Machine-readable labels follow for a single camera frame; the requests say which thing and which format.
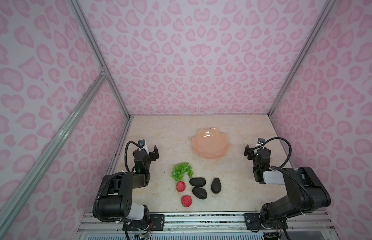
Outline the green fake grape bunch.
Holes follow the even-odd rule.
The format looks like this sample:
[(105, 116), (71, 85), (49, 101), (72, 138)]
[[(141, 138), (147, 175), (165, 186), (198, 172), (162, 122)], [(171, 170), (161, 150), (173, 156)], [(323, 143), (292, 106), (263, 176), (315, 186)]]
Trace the green fake grape bunch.
[(172, 178), (177, 182), (184, 181), (185, 176), (188, 176), (190, 179), (192, 179), (193, 175), (194, 172), (189, 163), (180, 163), (175, 165), (172, 171)]

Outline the red fake apple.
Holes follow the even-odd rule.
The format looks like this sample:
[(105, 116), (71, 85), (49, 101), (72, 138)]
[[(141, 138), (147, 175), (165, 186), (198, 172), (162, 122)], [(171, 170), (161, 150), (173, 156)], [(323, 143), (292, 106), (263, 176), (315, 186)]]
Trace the red fake apple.
[(177, 185), (176, 185), (176, 190), (179, 193), (184, 192), (186, 190), (186, 184), (182, 181), (178, 182)]
[(182, 196), (181, 203), (182, 203), (183, 207), (189, 208), (192, 205), (191, 196)]

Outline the dark fake avocado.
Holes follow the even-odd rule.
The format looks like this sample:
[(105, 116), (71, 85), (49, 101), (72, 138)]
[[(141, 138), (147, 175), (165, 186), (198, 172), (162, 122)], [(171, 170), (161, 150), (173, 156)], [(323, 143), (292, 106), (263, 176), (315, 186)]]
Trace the dark fake avocado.
[(198, 199), (201, 199), (201, 200), (206, 200), (207, 199), (207, 192), (205, 189), (203, 188), (199, 188), (199, 187), (194, 187), (192, 189), (192, 193), (194, 194), (195, 197), (197, 197)]
[(213, 179), (210, 189), (214, 194), (219, 194), (221, 192), (222, 185), (221, 185), (221, 181), (219, 178)]
[(189, 180), (189, 184), (193, 187), (201, 188), (206, 185), (206, 180), (202, 177), (192, 178)]

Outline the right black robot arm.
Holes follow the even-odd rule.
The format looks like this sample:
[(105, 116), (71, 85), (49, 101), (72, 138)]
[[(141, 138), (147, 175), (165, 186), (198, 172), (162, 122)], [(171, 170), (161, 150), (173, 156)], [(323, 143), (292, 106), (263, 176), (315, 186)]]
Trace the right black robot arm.
[(253, 162), (254, 179), (261, 185), (284, 185), (286, 196), (262, 206), (258, 227), (272, 229), (284, 220), (330, 206), (330, 194), (310, 167), (271, 166), (271, 150), (245, 147), (244, 156)]

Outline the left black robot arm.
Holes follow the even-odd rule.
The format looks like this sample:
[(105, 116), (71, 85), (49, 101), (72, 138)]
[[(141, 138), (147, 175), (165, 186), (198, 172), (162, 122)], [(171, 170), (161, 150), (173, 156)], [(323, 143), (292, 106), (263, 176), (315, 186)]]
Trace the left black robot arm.
[(93, 216), (104, 223), (124, 222), (148, 226), (150, 213), (146, 205), (133, 202), (133, 190), (147, 187), (151, 163), (160, 158), (158, 148), (152, 152), (138, 149), (133, 152), (134, 172), (119, 172), (103, 177), (93, 205)]

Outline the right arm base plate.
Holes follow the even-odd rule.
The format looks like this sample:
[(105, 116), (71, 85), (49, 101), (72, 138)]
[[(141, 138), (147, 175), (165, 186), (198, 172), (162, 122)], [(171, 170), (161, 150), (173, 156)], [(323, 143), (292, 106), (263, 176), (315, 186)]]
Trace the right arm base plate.
[(245, 213), (244, 222), (246, 228), (254, 233), (266, 230), (283, 230), (288, 229), (286, 218), (277, 220), (265, 220), (260, 213)]

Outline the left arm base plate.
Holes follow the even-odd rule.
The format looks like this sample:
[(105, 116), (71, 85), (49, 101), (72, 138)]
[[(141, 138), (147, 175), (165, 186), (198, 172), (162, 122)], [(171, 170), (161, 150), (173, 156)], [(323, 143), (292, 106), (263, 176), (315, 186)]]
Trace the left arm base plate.
[(162, 231), (164, 229), (165, 215), (145, 214), (141, 220), (133, 220), (123, 226), (128, 232)]

